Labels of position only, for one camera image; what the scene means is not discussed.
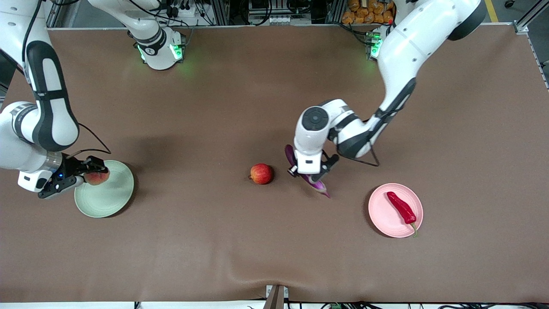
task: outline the plate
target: plate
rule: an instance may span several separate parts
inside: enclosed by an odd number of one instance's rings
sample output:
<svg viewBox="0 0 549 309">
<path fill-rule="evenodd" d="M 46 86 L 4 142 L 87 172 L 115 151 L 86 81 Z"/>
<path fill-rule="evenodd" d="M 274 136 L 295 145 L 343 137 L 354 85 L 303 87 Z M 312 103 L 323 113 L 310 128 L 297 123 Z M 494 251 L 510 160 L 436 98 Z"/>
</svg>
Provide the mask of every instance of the plate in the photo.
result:
<svg viewBox="0 0 549 309">
<path fill-rule="evenodd" d="M 419 230 L 423 221 L 423 207 L 417 195 L 407 186 L 401 184 L 384 184 L 378 187 L 370 196 L 368 212 L 374 225 L 385 235 L 404 238 L 413 235 L 413 227 L 404 223 L 396 208 L 387 197 L 392 191 L 408 205 L 416 215 L 416 228 Z"/>
<path fill-rule="evenodd" d="M 112 216 L 121 210 L 130 200 L 133 193 L 133 174 L 122 162 L 107 160 L 109 179 L 104 183 L 92 186 L 84 183 L 74 189 L 76 207 L 92 218 Z"/>
</svg>

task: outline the chili pepper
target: chili pepper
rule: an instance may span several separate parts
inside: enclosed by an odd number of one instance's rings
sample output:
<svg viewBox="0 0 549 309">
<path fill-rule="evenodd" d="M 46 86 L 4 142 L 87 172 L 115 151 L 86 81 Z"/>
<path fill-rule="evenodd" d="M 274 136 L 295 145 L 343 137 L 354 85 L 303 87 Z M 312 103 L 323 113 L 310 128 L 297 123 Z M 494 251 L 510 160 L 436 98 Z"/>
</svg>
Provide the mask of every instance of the chili pepper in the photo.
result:
<svg viewBox="0 0 549 309">
<path fill-rule="evenodd" d="M 413 213 L 412 209 L 410 208 L 410 205 L 408 205 L 408 203 L 406 203 L 405 201 L 401 200 L 396 195 L 396 193 L 392 191 L 389 191 L 386 194 L 391 204 L 395 206 L 396 210 L 399 211 L 400 216 L 404 219 L 404 223 L 409 224 L 413 227 L 413 237 L 417 237 L 417 229 L 415 225 L 417 218 L 416 218 L 416 215 Z"/>
</svg>

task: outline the table surface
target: table surface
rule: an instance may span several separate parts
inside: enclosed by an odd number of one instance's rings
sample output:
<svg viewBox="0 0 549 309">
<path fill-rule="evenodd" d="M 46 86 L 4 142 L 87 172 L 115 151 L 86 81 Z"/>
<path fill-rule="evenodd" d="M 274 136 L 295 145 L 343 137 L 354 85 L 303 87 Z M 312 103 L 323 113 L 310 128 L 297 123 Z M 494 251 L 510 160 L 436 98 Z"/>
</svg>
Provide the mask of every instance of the table surface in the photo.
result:
<svg viewBox="0 0 549 309">
<path fill-rule="evenodd" d="M 71 105 L 137 178 L 124 212 L 91 219 L 0 172 L 0 300 L 549 301 L 549 94 L 526 36 L 481 26 L 425 63 L 376 143 L 379 168 L 340 162 L 332 199 L 286 174 L 307 108 L 384 96 L 338 27 L 200 29 L 184 64 L 153 71 L 126 31 L 52 31 Z M 21 76 L 6 103 L 31 100 Z M 85 131 L 74 149 L 98 147 Z M 250 167 L 274 166 L 254 185 Z M 417 239 L 381 235 L 369 194 L 420 197 Z"/>
</svg>

